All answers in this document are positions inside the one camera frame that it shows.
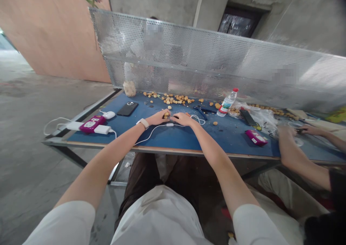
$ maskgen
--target black shirt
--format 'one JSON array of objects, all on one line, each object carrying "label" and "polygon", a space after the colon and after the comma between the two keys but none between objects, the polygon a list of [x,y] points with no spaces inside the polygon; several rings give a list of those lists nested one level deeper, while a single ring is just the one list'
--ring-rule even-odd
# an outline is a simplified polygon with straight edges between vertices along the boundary
[{"label": "black shirt", "polygon": [[305,245],[346,244],[346,173],[331,169],[329,179],[335,211],[305,222]]}]

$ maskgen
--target plastic bag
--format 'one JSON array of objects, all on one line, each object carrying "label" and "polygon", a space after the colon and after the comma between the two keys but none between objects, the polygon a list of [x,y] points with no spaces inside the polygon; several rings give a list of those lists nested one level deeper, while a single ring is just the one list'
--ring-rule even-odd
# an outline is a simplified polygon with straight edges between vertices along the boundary
[{"label": "plastic bag", "polygon": [[[231,109],[232,108],[237,110],[241,110],[242,108],[248,110],[254,121],[257,122],[262,128],[262,132],[275,139],[278,138],[278,121],[274,118],[272,110],[249,106],[247,103],[240,103],[238,101],[235,101],[232,104]],[[230,110],[228,111],[228,114],[234,118],[239,117],[238,113],[231,112]]]},{"label": "plastic bag", "polygon": [[125,94],[128,97],[134,97],[136,95],[136,87],[133,81],[125,81],[124,84]]}]

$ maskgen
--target hand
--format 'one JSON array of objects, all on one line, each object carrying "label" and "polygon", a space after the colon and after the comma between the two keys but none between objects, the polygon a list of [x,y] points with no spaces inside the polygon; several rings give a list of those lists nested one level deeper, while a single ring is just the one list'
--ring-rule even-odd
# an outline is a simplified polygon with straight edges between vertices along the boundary
[{"label": "hand", "polygon": [[168,109],[165,109],[163,111],[157,112],[156,114],[148,117],[145,120],[149,123],[149,125],[159,125],[164,122],[169,122],[169,118],[162,119],[166,112],[168,112],[170,116],[170,111]]},{"label": "hand", "polygon": [[308,125],[308,124],[304,124],[303,126],[299,127],[299,129],[304,129],[302,131],[302,134],[323,136],[327,133],[327,131],[325,131],[325,130],[316,128],[316,127]]},{"label": "hand", "polygon": [[179,123],[183,126],[192,126],[194,123],[196,123],[196,121],[194,119],[192,119],[190,116],[188,116],[187,114],[185,113],[176,113],[176,114],[173,114],[173,116],[176,116],[178,117],[175,118],[175,117],[171,117],[170,119],[176,123]]},{"label": "hand", "polygon": [[284,126],[284,125],[278,125],[278,131],[279,131],[279,134],[288,134],[293,137],[297,134],[297,131],[294,128],[290,126]]}]

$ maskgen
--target metal mesh screen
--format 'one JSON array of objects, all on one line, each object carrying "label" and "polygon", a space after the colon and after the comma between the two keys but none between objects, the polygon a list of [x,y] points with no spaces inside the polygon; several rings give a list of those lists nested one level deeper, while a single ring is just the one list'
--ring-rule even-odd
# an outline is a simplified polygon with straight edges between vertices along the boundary
[{"label": "metal mesh screen", "polygon": [[346,58],[90,9],[113,86],[275,107],[330,111],[345,104]]}]

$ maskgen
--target smartphone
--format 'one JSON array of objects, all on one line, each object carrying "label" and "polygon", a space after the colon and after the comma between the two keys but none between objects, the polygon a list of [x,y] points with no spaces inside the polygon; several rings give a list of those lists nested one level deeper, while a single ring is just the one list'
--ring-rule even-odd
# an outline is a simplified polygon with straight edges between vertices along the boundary
[{"label": "smartphone", "polygon": [[257,123],[252,119],[250,113],[247,110],[240,110],[240,113],[242,114],[243,118],[250,126],[257,126]]},{"label": "smartphone", "polygon": [[133,111],[137,108],[138,103],[127,102],[120,110],[117,112],[117,115],[121,116],[130,116]]}]

